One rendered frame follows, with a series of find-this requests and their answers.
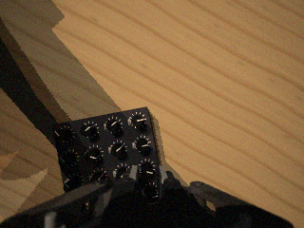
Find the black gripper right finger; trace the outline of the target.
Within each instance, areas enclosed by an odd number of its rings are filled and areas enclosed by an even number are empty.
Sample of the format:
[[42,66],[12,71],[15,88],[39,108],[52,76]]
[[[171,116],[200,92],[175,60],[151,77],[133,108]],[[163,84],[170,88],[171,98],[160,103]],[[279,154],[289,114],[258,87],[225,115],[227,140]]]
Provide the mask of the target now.
[[[294,228],[285,218],[204,182],[182,186],[164,166],[157,166],[157,192],[159,203],[166,203],[167,215],[198,220],[201,216],[220,228]],[[206,201],[215,206],[216,217],[206,212]]]

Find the black knob box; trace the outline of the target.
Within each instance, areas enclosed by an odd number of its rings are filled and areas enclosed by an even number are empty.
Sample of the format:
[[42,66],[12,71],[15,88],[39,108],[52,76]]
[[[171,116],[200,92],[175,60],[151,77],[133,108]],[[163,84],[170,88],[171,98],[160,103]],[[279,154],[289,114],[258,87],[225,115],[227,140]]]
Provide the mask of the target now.
[[140,166],[137,203],[159,201],[157,152],[146,107],[52,125],[63,189],[92,181],[117,184],[124,171]]

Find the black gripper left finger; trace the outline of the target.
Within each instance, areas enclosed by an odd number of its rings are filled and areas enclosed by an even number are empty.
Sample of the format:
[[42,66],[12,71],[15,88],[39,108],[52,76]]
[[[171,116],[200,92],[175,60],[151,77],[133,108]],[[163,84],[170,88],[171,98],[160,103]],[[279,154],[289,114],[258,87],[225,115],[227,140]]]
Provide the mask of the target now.
[[[138,201],[139,175],[140,166],[132,165],[115,185],[107,186],[106,180],[92,181],[4,219],[0,228],[78,228],[100,214],[103,214],[102,223],[133,216],[133,206]],[[89,211],[81,216],[82,206],[87,201]]]

